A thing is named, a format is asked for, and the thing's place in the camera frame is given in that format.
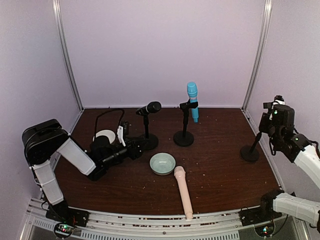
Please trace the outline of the black microphone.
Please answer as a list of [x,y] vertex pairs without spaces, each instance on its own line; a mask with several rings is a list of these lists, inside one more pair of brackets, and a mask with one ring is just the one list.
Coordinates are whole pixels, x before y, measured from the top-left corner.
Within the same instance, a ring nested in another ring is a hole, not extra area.
[[144,107],[138,108],[135,113],[139,116],[147,116],[149,114],[155,114],[162,109],[162,105],[159,101],[152,101]]

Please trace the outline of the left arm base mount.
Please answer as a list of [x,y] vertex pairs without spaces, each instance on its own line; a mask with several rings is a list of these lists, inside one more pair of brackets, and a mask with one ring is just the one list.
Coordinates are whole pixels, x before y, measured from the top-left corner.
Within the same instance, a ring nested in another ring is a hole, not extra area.
[[78,227],[86,227],[90,213],[85,210],[67,207],[56,208],[48,206],[45,217],[56,221],[53,233],[59,239],[69,238]]

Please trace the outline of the blue toy microphone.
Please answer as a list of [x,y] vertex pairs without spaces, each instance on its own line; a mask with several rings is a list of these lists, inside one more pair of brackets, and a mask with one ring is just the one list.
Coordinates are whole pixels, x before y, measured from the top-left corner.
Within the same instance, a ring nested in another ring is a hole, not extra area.
[[191,109],[191,114],[194,123],[198,123],[199,121],[199,109],[196,106],[196,103],[198,102],[198,88],[195,82],[191,81],[187,83],[187,94],[189,97],[189,102],[193,106]]

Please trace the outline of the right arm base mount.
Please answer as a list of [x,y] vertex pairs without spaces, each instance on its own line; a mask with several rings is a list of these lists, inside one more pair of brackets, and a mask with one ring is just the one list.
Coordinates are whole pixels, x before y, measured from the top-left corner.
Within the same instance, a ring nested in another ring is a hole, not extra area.
[[255,233],[261,238],[271,238],[276,233],[275,220],[282,217],[281,213],[262,210],[260,206],[241,208],[239,218],[243,227],[253,225]]

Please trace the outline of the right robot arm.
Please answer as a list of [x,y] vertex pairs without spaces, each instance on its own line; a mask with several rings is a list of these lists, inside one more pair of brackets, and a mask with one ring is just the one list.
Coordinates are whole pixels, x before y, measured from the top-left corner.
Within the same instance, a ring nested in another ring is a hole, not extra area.
[[[295,129],[295,110],[279,100],[265,102],[259,131],[269,137],[272,155],[281,152],[320,186],[319,144],[309,140]],[[308,222],[320,229],[320,203],[299,198],[282,190],[273,190],[261,197],[261,210],[265,214],[286,214]]]

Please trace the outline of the black microphone stand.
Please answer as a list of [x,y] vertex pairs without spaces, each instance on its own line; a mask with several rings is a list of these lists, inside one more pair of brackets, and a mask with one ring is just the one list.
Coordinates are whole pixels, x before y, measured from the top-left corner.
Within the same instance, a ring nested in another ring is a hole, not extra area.
[[143,117],[143,125],[144,125],[144,138],[147,140],[147,144],[145,145],[145,150],[150,151],[154,150],[158,144],[159,139],[156,135],[150,133],[149,131],[149,113],[143,113],[141,110],[137,110],[136,114]]
[[267,112],[263,112],[261,116],[261,120],[259,123],[258,130],[259,132],[255,136],[254,142],[252,145],[245,145],[240,149],[240,156],[247,162],[254,163],[259,159],[259,152],[256,149],[258,145],[262,133],[267,134],[269,132],[269,126],[271,124],[270,116],[272,113],[273,102],[264,102],[263,108],[267,109]]
[[183,128],[180,131],[177,131],[173,136],[173,141],[176,145],[180,147],[188,147],[194,142],[194,135],[187,131],[187,126],[189,123],[189,110],[194,108],[190,103],[190,100],[187,102],[181,103],[179,109],[183,112]]

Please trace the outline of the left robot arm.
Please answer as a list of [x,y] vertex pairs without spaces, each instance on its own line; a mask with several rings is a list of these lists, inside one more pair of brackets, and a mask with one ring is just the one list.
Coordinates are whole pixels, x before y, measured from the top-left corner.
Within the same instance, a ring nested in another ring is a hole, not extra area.
[[109,168],[121,164],[124,159],[140,158],[148,143],[145,137],[126,137],[115,145],[107,136],[101,135],[94,139],[87,152],[56,119],[27,128],[21,138],[25,159],[50,209],[62,218],[66,218],[70,211],[50,164],[54,153],[64,157],[91,181],[97,181]]

